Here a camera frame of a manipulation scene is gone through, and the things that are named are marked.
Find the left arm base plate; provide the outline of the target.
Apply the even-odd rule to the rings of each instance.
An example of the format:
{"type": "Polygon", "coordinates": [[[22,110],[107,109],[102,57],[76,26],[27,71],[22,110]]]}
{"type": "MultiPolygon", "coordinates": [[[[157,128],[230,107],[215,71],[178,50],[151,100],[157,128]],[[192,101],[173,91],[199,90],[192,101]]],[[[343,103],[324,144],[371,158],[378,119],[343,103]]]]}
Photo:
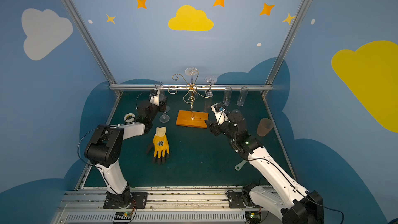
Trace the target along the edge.
{"type": "Polygon", "coordinates": [[[103,209],[144,209],[147,197],[145,192],[127,192],[121,195],[107,192],[103,209]]]}

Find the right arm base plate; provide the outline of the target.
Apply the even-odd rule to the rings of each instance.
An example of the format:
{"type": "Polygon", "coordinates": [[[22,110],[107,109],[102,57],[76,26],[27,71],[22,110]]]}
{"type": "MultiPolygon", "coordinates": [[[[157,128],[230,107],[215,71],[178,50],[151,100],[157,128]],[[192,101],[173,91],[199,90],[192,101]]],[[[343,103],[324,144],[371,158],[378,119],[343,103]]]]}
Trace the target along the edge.
{"type": "Polygon", "coordinates": [[[260,206],[253,203],[247,192],[228,190],[226,196],[230,208],[260,208],[260,206]]]}

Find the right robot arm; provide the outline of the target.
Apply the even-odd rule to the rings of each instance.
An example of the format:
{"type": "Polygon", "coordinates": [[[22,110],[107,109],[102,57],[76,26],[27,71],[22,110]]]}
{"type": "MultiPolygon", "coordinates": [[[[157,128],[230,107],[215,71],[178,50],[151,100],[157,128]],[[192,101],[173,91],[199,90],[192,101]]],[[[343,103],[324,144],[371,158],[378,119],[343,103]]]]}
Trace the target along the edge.
{"type": "Polygon", "coordinates": [[[248,133],[241,114],[231,113],[223,105],[216,105],[213,112],[216,120],[206,121],[211,134],[225,135],[235,152],[256,168],[276,191],[271,193],[255,183],[244,187],[247,206],[260,206],[284,224],[323,224],[327,207],[322,196],[300,185],[271,157],[265,146],[248,133]]]}

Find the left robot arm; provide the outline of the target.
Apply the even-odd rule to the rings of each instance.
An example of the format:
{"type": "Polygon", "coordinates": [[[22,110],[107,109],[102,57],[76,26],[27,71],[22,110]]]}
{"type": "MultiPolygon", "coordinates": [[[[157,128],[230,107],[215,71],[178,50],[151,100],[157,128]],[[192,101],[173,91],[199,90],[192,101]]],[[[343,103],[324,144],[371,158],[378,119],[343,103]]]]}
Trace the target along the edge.
{"type": "Polygon", "coordinates": [[[129,209],[135,205],[128,182],[124,178],[119,158],[124,140],[147,134],[159,112],[167,107],[167,97],[141,102],[135,121],[125,125],[100,124],[86,147],[84,156],[100,172],[106,186],[104,209],[129,209]]]}

